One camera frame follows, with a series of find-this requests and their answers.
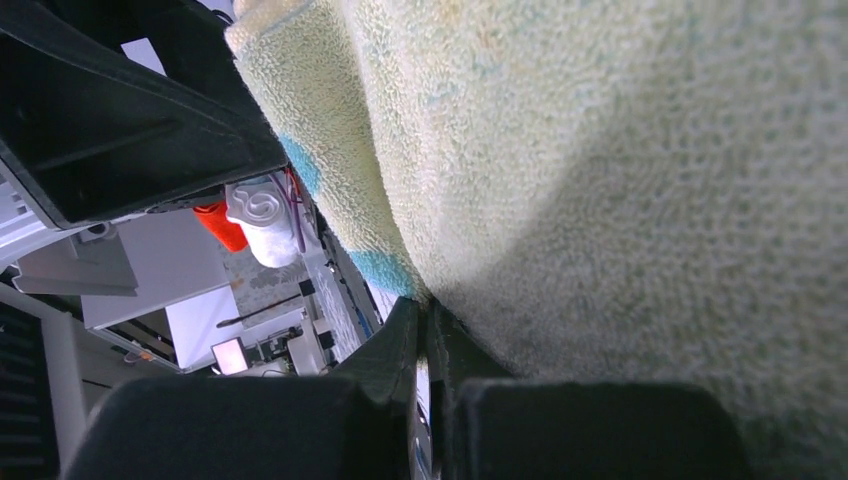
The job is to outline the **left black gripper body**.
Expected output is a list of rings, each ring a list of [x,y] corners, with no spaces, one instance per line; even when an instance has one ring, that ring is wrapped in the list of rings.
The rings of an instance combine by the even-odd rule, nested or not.
[[[72,229],[280,169],[226,26],[197,1],[3,2],[3,177]]]

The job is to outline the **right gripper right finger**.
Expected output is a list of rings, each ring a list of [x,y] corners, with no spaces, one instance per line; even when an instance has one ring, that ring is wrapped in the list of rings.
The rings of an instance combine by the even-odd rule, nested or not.
[[[702,388],[519,379],[436,303],[427,352],[444,479],[753,477],[729,414]]]

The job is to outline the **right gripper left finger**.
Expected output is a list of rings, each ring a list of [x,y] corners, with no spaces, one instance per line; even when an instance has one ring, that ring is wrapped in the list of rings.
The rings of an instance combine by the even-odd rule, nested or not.
[[[96,408],[68,479],[409,479],[418,303],[319,376],[136,380]]]

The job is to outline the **yellow teal patterned towel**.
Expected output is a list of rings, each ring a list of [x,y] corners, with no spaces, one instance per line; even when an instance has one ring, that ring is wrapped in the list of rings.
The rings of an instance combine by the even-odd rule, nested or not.
[[[847,475],[843,1],[237,1],[237,70],[362,274],[529,377],[683,381]]]

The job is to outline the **orange rolled towel background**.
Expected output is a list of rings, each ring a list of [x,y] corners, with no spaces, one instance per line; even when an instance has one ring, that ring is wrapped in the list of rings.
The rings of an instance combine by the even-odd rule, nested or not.
[[[229,252],[237,253],[248,247],[241,226],[228,220],[224,201],[197,206],[192,211],[204,228]]]

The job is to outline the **white rolled towel background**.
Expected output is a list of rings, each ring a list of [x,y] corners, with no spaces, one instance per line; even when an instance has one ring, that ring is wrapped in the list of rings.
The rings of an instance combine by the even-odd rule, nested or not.
[[[226,218],[241,227],[261,265],[282,268],[299,259],[289,204],[274,183],[227,185],[225,202]]]

